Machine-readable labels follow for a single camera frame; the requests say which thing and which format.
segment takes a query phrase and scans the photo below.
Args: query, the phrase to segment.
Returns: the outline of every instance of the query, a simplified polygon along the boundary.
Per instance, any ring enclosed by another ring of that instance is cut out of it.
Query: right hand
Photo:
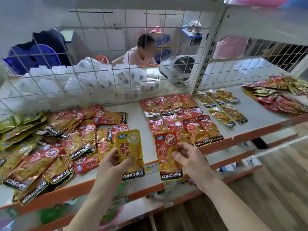
[[[179,152],[174,151],[172,157],[184,167],[187,174],[195,181],[200,190],[206,193],[206,187],[209,184],[221,181],[199,149],[188,143],[178,143],[177,146]]]

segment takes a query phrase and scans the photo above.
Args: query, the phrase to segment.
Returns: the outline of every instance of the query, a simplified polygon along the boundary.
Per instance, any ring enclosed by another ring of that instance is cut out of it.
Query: wooden floor
[[[299,137],[308,123],[294,127]],[[258,158],[264,165],[229,187],[272,231],[308,231],[308,138]],[[227,231],[213,203],[201,195],[154,215],[158,231]],[[151,231],[148,218],[122,231]]]

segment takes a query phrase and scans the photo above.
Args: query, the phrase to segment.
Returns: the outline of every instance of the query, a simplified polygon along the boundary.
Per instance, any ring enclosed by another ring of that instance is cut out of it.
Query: child
[[[156,64],[153,58],[154,54],[154,38],[149,34],[143,34],[139,37],[137,46],[126,52],[123,64],[137,66]]]

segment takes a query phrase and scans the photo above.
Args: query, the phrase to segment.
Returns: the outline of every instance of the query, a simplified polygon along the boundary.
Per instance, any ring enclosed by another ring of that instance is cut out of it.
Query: person
[[[214,203],[229,231],[270,231],[261,219],[219,178],[201,154],[188,143],[178,143],[179,152],[173,158],[196,182]],[[125,159],[114,165],[117,149],[112,149],[102,160],[94,186],[67,231],[97,231],[100,220],[107,212],[114,193],[122,182],[122,176],[132,165],[133,159]]]
[[[137,66],[156,64],[154,54],[154,38],[149,34],[143,34],[139,37],[137,46],[128,50],[124,55],[123,64]]]

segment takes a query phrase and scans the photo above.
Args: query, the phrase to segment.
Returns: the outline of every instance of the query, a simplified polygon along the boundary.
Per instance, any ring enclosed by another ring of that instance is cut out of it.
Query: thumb
[[[115,168],[121,171],[121,173],[125,173],[128,170],[128,168],[133,165],[133,163],[134,163],[134,158],[129,157],[129,158],[124,159],[117,166],[115,166]]]
[[[188,160],[181,153],[176,152],[176,151],[172,152],[172,157],[173,159],[175,159],[178,163],[180,163],[183,166]]]

